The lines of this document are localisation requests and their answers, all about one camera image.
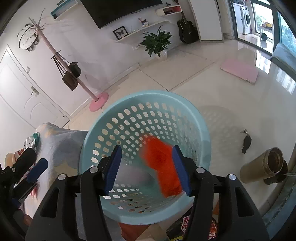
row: guitar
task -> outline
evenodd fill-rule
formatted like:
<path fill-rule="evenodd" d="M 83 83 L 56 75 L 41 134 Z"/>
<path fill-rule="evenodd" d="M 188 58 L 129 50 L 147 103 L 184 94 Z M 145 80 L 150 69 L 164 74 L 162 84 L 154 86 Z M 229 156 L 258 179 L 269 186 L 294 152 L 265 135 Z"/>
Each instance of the guitar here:
<path fill-rule="evenodd" d="M 181 12 L 182 18 L 177 22 L 177 25 L 180 30 L 180 40 L 183 43 L 191 44 L 199 40 L 197 28 L 195 28 L 191 21 L 187 21 L 186 17 Z"/>

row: white flower pot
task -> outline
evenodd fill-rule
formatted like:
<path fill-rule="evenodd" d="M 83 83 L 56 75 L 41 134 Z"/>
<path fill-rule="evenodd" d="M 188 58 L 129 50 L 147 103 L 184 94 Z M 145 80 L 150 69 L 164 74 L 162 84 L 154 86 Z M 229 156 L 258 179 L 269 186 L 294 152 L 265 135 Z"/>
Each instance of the white flower pot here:
<path fill-rule="evenodd" d="M 164 49 L 163 51 L 160 51 L 159 54 L 160 54 L 160 56 L 158 56 L 158 54 L 157 54 L 156 58 L 158 58 L 160 61 L 164 61 L 168 57 L 168 52 L 166 51 L 166 49 Z"/>

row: framed butterfly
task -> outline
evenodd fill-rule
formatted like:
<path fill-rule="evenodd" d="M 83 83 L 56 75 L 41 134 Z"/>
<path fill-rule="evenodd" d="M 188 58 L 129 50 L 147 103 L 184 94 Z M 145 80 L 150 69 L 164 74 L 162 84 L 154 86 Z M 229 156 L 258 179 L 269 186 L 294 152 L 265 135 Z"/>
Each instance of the framed butterfly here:
<path fill-rule="evenodd" d="M 128 32 L 124 26 L 117 28 L 113 31 L 114 35 L 116 36 L 117 40 L 122 39 L 123 37 L 128 35 Z"/>

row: guitar body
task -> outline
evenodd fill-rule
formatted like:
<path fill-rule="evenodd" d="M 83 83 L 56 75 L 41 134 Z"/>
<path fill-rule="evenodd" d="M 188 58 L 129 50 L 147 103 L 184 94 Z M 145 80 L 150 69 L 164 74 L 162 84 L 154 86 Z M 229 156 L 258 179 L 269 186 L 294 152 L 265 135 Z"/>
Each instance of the guitar body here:
<path fill-rule="evenodd" d="M 198 31 L 193 26 L 191 21 L 187 21 L 187 23 L 185 23 L 184 19 L 182 18 L 177 22 L 177 25 L 180 30 L 180 40 L 183 43 L 191 44 L 199 40 Z"/>

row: washing machine door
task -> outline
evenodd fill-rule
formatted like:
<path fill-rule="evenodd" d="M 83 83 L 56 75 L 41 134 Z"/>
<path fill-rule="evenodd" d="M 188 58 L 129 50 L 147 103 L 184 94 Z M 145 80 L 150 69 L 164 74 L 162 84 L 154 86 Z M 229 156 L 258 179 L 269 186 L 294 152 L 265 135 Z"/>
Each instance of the washing machine door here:
<path fill-rule="evenodd" d="M 244 14 L 244 23 L 245 23 L 246 27 L 249 27 L 251 25 L 251 18 L 250 18 L 249 13 L 247 13 L 247 12 Z"/>

